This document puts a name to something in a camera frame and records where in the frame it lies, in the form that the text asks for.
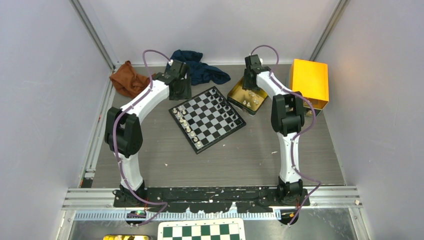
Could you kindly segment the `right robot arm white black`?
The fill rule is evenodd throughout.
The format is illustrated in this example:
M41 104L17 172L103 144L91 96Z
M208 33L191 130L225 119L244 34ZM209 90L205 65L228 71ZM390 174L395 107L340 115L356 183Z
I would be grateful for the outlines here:
M303 101L300 92L293 93L263 66L257 54L245 57L243 88L263 90L272 100L270 122L280 146L281 167L276 197L283 205L291 205L302 195L303 181L299 174L299 137L305 124Z

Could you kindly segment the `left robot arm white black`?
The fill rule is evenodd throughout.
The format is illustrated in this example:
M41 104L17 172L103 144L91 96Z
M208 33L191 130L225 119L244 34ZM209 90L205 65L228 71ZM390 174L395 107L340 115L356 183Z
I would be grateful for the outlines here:
M169 60L169 68L149 78L147 87L129 103L107 112L104 141L113 151L120 171L120 192L133 206L146 202L145 182L139 167L143 144L141 124L162 101L186 100L192 96L190 68L185 62Z

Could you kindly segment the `gold tin tray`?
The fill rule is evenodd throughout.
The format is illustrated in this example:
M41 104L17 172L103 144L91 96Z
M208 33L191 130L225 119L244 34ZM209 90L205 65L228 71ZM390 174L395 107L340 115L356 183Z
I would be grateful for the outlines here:
M227 94L227 100L234 106L251 116L255 116L268 95L263 89L248 90L243 88L244 77L242 77Z

